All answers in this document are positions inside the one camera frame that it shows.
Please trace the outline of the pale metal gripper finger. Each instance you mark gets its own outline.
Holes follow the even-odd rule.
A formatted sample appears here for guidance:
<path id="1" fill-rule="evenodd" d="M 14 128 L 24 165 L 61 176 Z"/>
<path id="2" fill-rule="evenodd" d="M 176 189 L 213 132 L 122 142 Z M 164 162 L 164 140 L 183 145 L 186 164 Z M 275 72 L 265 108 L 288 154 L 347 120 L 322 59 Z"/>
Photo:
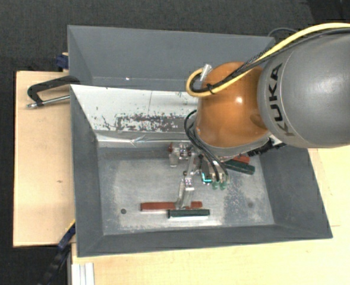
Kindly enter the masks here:
<path id="1" fill-rule="evenodd" d="M 191 157 L 192 145 L 190 143 L 170 143 L 168 152 L 170 167 L 177 167 L 180 160 L 188 160 Z"/>
<path id="2" fill-rule="evenodd" d="M 175 202 L 175 208 L 179 210 L 191 207 L 194 191 L 193 180 L 188 177 L 183 178 L 179 184 L 178 199 Z"/>

